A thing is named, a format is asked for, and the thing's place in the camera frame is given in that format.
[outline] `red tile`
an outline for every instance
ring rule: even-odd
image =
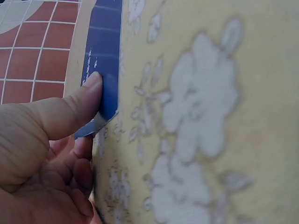
[[[23,23],[18,34],[16,47],[41,47],[47,23]]]
[[[19,30],[19,26],[3,34],[0,34],[0,47],[12,47],[18,30]]]
[[[7,78],[33,79],[38,55],[38,49],[14,49]]]
[[[6,81],[3,103],[28,103],[31,98],[32,82]]]
[[[67,50],[43,50],[36,79],[64,81],[68,59]]]
[[[51,23],[44,47],[69,49],[71,47],[74,27],[75,25],[72,24]]]
[[[61,83],[35,83],[33,101],[50,97],[62,97],[64,84]]]
[[[59,2],[57,4],[52,21],[76,22],[78,4],[71,2]]]
[[[53,1],[45,1],[39,9],[30,16],[28,21],[49,21],[52,15],[53,9],[55,6],[55,2]]]
[[[0,81],[0,99],[2,98],[3,81]]]
[[[5,77],[5,72],[10,56],[10,49],[0,50],[0,78]]]

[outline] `leaf pattern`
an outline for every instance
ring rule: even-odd
[[[241,43],[243,36],[242,24],[238,19],[233,19],[225,25],[221,46],[228,55],[234,52],[236,47]]]
[[[129,143],[134,141],[137,137],[137,127],[133,127],[130,131],[130,138],[129,138]]]
[[[145,184],[146,184],[146,186],[148,187],[148,189],[149,189],[150,191],[152,191],[153,188],[154,188],[154,186],[155,186],[155,183],[154,183],[154,180],[153,180],[153,178],[151,177],[151,175],[146,174],[146,175],[143,176],[142,179],[143,179],[143,181],[145,182]]]
[[[162,73],[163,64],[164,64],[163,57],[160,57],[156,63],[154,75],[150,83],[151,88],[153,88],[157,84]]]
[[[150,69],[151,69],[151,64],[147,63],[143,69],[143,77],[141,80],[141,86],[144,86],[146,84],[146,81],[148,80],[149,75],[150,75]]]
[[[161,104],[166,104],[171,101],[171,93],[168,91],[161,92],[155,95],[155,98],[158,99]]]
[[[148,31],[148,42],[154,43],[159,35],[161,27],[161,13],[156,13],[150,20]]]
[[[141,132],[141,135],[142,136],[145,136],[145,135],[147,135],[147,130],[146,130],[146,125],[145,125],[145,122],[144,122],[144,120],[141,120],[140,122],[139,122],[139,130],[140,130],[140,132]]]
[[[137,157],[138,157],[138,160],[141,164],[144,163],[144,146],[142,144],[142,142],[138,142],[137,144]]]
[[[226,193],[222,193],[214,209],[213,224],[225,224],[229,213],[229,200]]]
[[[141,88],[139,88],[139,87],[137,87],[137,86],[134,87],[134,90],[135,90],[135,92],[136,92],[139,96],[144,96],[144,95],[145,95],[144,90],[141,89]]]
[[[135,109],[133,110],[132,114],[131,114],[131,118],[133,120],[137,120],[140,118],[140,113],[141,113],[141,110],[139,107],[135,107]]]
[[[221,176],[221,182],[229,192],[239,191],[252,184],[253,179],[240,173],[227,173]]]
[[[146,211],[149,211],[151,210],[152,208],[152,202],[151,202],[151,198],[150,197],[147,197],[144,202],[143,202],[143,208],[144,210]]]

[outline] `white tile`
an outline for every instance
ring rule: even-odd
[[[3,23],[6,22],[21,23],[28,9],[29,4],[30,1],[12,2],[10,7],[8,8],[8,12],[4,17]]]
[[[28,19],[30,16],[32,16],[38,9],[40,6],[42,6],[43,1],[33,1],[30,6],[29,9],[26,13],[25,19]]]
[[[19,24],[20,24],[19,22],[9,22],[9,23],[0,24],[0,34],[3,34],[17,27]]]
[[[3,3],[0,5],[0,24],[3,21],[3,18],[8,10],[9,5],[10,5],[10,3]]]

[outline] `white grout line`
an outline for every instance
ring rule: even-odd
[[[49,21],[24,21],[24,23],[48,23]],[[56,23],[56,24],[71,24],[75,25],[75,22],[63,22],[63,21],[51,21],[51,23]]]
[[[35,86],[35,80],[36,80],[36,76],[37,76],[37,70],[38,70],[38,66],[39,66],[39,62],[41,60],[41,55],[42,55],[42,51],[43,51],[43,46],[45,44],[45,41],[46,41],[46,37],[47,37],[47,34],[48,34],[48,31],[49,31],[49,27],[50,27],[50,23],[51,23],[51,20],[53,18],[53,15],[55,13],[55,10],[56,10],[56,7],[58,5],[58,1],[56,1],[55,3],[55,6],[53,8],[53,11],[52,11],[52,14],[51,14],[51,17],[49,19],[49,22],[48,22],[48,25],[47,25],[47,29],[46,29],[46,32],[45,32],[45,35],[43,36],[43,42],[42,42],[42,47],[39,51],[39,55],[38,55],[38,59],[37,59],[37,63],[36,63],[36,70],[34,72],[34,78],[33,78],[33,84],[32,84],[32,90],[31,90],[31,97],[30,97],[30,102],[32,102],[33,100],[33,93],[34,93],[34,86]]]
[[[5,81],[9,82],[34,82],[33,79],[15,79],[15,78],[7,78]],[[35,80],[36,83],[53,83],[53,84],[64,84],[64,81],[52,81],[52,80]]]
[[[36,83],[58,83],[64,84],[65,81],[52,81],[52,80],[35,80]]]
[[[81,10],[81,6],[82,6],[82,4],[80,3],[80,4],[78,5],[78,14],[77,14],[77,17],[76,17],[76,22],[75,22],[75,26],[74,26],[73,35],[72,35],[72,37],[71,37],[71,45],[72,45],[72,43],[73,43],[73,38],[74,38],[74,35],[75,35],[76,26],[77,26],[77,21],[78,21],[79,13],[80,13],[80,10]]]
[[[80,3],[80,2],[78,2],[78,1],[71,1],[71,0],[69,0],[69,1],[67,1],[67,0],[33,0],[33,1],[53,1],[53,2],[69,2],[69,3],[75,3],[75,4],[78,4],[78,3]]]
[[[7,49],[12,49],[12,47],[3,47],[0,48],[0,50],[7,50]],[[37,49],[40,50],[40,47],[14,47],[14,49]],[[69,48],[43,48],[44,50],[66,50],[69,51]]]
[[[7,9],[6,9],[6,12],[4,13],[3,19],[0,21],[0,25],[1,25],[1,24],[2,24],[2,22],[4,21],[4,18],[5,18],[5,16],[6,16],[6,14],[7,14],[8,10],[9,10],[9,8],[10,8],[10,6],[11,6],[11,3],[12,3],[12,1],[11,1],[11,2],[9,2],[9,3],[7,3],[7,4],[9,4],[9,6],[8,6],[8,7],[7,7]]]
[[[3,104],[4,90],[5,90],[5,82],[6,82],[6,78],[7,78],[7,74],[8,74],[8,68],[9,68],[9,64],[10,64],[10,61],[11,61],[11,57],[12,57],[12,55],[13,55],[14,46],[15,46],[15,43],[16,43],[16,41],[17,41],[17,37],[18,37],[18,35],[19,35],[19,32],[20,32],[21,26],[22,26],[22,24],[23,24],[23,21],[25,20],[26,14],[27,14],[27,12],[28,12],[28,10],[29,10],[29,8],[30,8],[32,2],[33,2],[33,1],[31,1],[31,2],[29,3],[28,8],[27,8],[27,10],[26,10],[26,12],[25,12],[25,14],[24,14],[24,16],[23,16],[23,19],[22,19],[22,21],[21,21],[21,23],[20,23],[20,25],[19,25],[18,32],[17,32],[17,34],[16,34],[16,36],[15,36],[15,39],[14,39],[14,43],[13,43],[12,50],[10,51],[10,55],[9,55],[9,59],[8,59],[8,63],[7,63],[6,71],[5,71],[5,76],[4,76],[3,87],[2,87],[1,104]]]
[[[69,51],[69,48],[43,48],[44,50],[66,50]]]

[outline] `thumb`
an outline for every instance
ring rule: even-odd
[[[65,98],[49,98],[26,106],[49,140],[65,138],[88,123],[97,113],[102,78],[94,72],[79,90]]]

